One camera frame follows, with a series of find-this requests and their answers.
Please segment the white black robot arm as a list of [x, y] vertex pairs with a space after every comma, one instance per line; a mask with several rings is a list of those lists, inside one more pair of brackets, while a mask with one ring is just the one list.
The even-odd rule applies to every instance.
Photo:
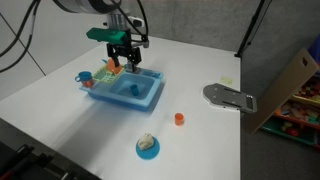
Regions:
[[137, 0], [143, 18], [131, 16], [121, 8], [121, 0], [53, 0], [69, 13], [105, 15], [104, 28], [92, 28], [86, 35], [89, 39], [106, 42], [107, 55], [120, 66], [118, 57], [127, 59], [126, 71], [138, 73], [142, 61], [140, 46], [149, 47], [149, 27], [142, 3]]

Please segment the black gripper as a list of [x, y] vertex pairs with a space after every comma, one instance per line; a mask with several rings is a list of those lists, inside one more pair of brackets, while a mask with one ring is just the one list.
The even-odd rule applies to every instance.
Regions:
[[139, 47], [134, 47], [132, 45], [131, 33], [125, 31], [127, 36], [130, 38], [130, 41], [125, 44], [112, 44], [107, 42], [107, 54], [109, 57], [112, 57], [115, 67], [120, 67], [118, 56], [123, 56], [126, 58], [131, 58], [127, 63], [128, 72], [138, 72], [138, 64], [141, 62], [141, 53]]

